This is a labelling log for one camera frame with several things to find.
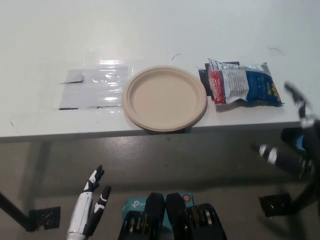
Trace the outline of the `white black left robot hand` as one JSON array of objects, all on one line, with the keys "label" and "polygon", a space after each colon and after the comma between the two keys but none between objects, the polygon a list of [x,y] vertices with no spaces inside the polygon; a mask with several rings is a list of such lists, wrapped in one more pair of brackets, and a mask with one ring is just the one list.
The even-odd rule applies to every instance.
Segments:
[{"label": "white black left robot hand", "polygon": [[99,165],[88,178],[73,209],[66,236],[68,240],[87,240],[94,234],[112,189],[107,185],[97,202],[93,204],[93,193],[99,187],[99,181],[104,173],[105,170]]}]

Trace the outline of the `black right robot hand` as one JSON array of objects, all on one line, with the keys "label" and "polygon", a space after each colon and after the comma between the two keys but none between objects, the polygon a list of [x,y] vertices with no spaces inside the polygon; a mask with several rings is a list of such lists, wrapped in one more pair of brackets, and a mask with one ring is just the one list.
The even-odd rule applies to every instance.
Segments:
[{"label": "black right robot hand", "polygon": [[253,144],[251,149],[270,165],[299,178],[320,180],[320,119],[307,113],[310,104],[307,98],[292,83],[284,84],[298,110],[300,130],[308,156],[293,156],[267,144]]}]

